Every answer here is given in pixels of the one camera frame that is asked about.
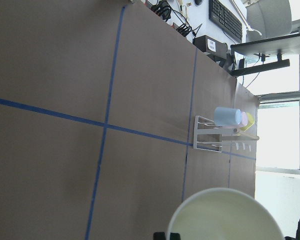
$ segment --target desk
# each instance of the desk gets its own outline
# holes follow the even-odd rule
[[[151,239],[200,190],[253,196],[255,145],[192,138],[257,105],[141,2],[0,1],[0,240]]]
[[[149,0],[150,3],[156,4],[157,0]],[[229,0],[220,0],[220,2],[227,7],[242,23],[242,42],[246,42],[246,26],[242,19],[240,18],[239,14],[231,4]],[[247,10],[241,0],[235,1],[240,8],[241,12],[244,16],[247,16]],[[174,10],[180,11],[178,7],[177,0],[168,0],[168,3],[173,7]],[[230,45],[237,44],[238,42],[233,41],[229,39],[222,31],[221,28],[219,28],[217,25],[215,25],[212,21],[209,20],[209,11],[208,11],[208,0],[203,0],[201,5],[196,5],[194,0],[183,0],[183,4],[186,5],[187,3],[191,3],[191,6],[187,8],[187,15],[188,15],[188,22],[192,26],[192,29],[195,29],[200,24],[202,24],[201,28],[199,29],[199,32],[197,34],[197,37],[208,35],[209,37],[221,42],[226,43],[228,46],[228,49],[230,49]],[[171,19],[167,21],[167,24],[170,26],[173,25],[173,23],[176,23],[178,26],[181,25],[180,20],[176,17],[176,15],[172,12],[171,13]],[[194,36],[190,33],[186,39],[188,39],[189,42],[192,43]]]

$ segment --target white metal rack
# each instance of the white metal rack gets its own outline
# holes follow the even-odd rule
[[[235,145],[251,151],[251,145],[246,141],[257,141],[258,136],[248,134],[239,128],[224,128],[215,125],[215,122],[203,116],[195,116],[193,131],[193,148],[222,152],[223,146]]]

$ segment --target black keyboard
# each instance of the black keyboard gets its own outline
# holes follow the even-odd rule
[[[209,19],[234,40],[242,43],[242,23],[218,0],[209,0]]]

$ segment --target window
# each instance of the window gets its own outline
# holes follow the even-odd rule
[[[289,0],[292,21],[300,19],[300,0]]]
[[[294,15],[293,18],[299,19],[300,15]],[[300,31],[300,20],[296,23]],[[289,67],[245,75],[238,79],[260,99],[257,170],[300,174],[300,55],[283,55],[282,58],[290,60]],[[266,59],[265,63],[274,61],[276,59]],[[252,61],[247,66],[259,64],[262,62]]]

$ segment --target blue painter's tape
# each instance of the blue painter's tape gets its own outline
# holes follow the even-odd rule
[[[149,138],[153,138],[153,139],[159,139],[159,140],[163,140],[163,141],[167,141],[167,142],[171,142],[171,143],[175,143],[175,144],[181,144],[181,145],[188,146],[188,144],[184,141],[175,140],[172,138],[159,136],[159,135],[155,135],[155,134],[151,134],[151,133],[147,133],[147,132],[143,132],[143,131],[137,131],[137,130],[133,130],[133,129],[129,129],[129,128],[121,127],[121,126],[110,125],[110,124],[107,125],[107,127],[109,129],[118,130],[118,131],[130,133],[130,134],[141,135],[141,136],[145,136],[145,137],[149,137]]]
[[[182,194],[181,194],[181,201],[183,202],[185,199],[185,189],[186,189],[186,176],[187,176],[187,164],[188,164],[188,154],[189,154],[189,138],[190,138],[190,124],[191,124],[191,117],[192,117],[192,105],[194,100],[194,88],[195,88],[195,79],[196,79],[196,70],[197,70],[197,56],[198,56],[198,48],[195,48],[195,55],[194,55],[194,66],[193,66],[193,73],[192,73],[192,86],[191,86],[191,99],[190,99],[190,111],[189,111],[189,119],[188,119],[188,136],[186,138],[186,150],[185,150],[185,161],[184,161],[184,171],[183,171],[183,183],[182,183]]]
[[[222,153],[223,153],[223,154],[229,154],[230,156],[236,156],[236,157],[243,158],[243,159],[249,159],[249,160],[252,160],[252,161],[256,161],[256,160],[257,160],[255,157],[244,156],[244,155],[237,154],[237,153],[233,153],[233,152],[227,152],[227,151],[224,151],[224,152],[222,152]]]
[[[22,103],[18,103],[15,101],[9,101],[9,100],[5,100],[5,99],[1,99],[1,98],[0,98],[0,105],[5,105],[5,106],[22,109],[22,110],[27,110],[27,111],[31,111],[31,112],[35,112],[35,113],[50,115],[50,116],[54,116],[57,118],[68,119],[68,120],[72,120],[75,122],[80,122],[80,123],[85,123],[85,124],[90,124],[90,125],[95,125],[95,126],[100,126],[100,127],[104,126],[104,123],[99,122],[99,121],[92,121],[92,120],[89,120],[86,118],[71,116],[68,114],[61,113],[61,112],[51,111],[51,110],[47,110],[44,108],[31,106],[31,105],[27,105],[27,104],[22,104]]]
[[[93,192],[92,192],[92,198],[91,198],[91,203],[90,203],[88,222],[87,222],[86,231],[85,231],[85,238],[84,238],[85,240],[89,240],[91,223],[92,223],[92,218],[93,218],[93,214],[94,214],[95,200],[96,200],[96,194],[97,194],[97,190],[98,190],[98,182],[99,182],[99,177],[100,177],[100,172],[101,172],[101,164],[102,164],[102,160],[103,160],[103,154],[104,154],[105,142],[106,142],[106,136],[107,136],[108,119],[109,119],[112,90],[113,90],[115,72],[116,72],[120,34],[121,34],[121,28],[122,28],[122,23],[123,23],[123,19],[124,19],[125,9],[126,9],[126,6],[123,6],[121,9],[119,23],[118,23],[118,29],[117,29],[117,33],[116,33],[115,47],[114,47],[114,54],[113,54],[113,61],[112,61],[112,68],[111,68],[111,76],[110,76],[110,83],[109,83],[109,91],[108,91],[108,98],[107,98],[106,111],[105,111],[104,129],[103,129],[103,134],[102,134],[99,158],[98,158],[95,180],[94,180],[94,185],[93,185]]]

